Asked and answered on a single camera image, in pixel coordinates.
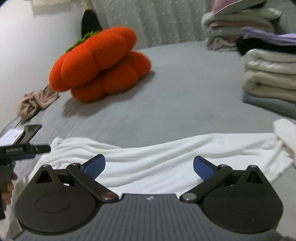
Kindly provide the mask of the left hand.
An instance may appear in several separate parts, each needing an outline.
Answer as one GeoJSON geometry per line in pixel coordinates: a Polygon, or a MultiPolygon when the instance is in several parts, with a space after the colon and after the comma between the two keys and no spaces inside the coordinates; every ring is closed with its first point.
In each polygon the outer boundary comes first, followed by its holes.
{"type": "Polygon", "coordinates": [[[11,197],[12,197],[12,192],[14,190],[14,184],[13,182],[18,179],[18,176],[13,173],[11,177],[11,181],[6,185],[6,188],[4,191],[1,192],[1,199],[6,205],[11,204],[11,197]]]}

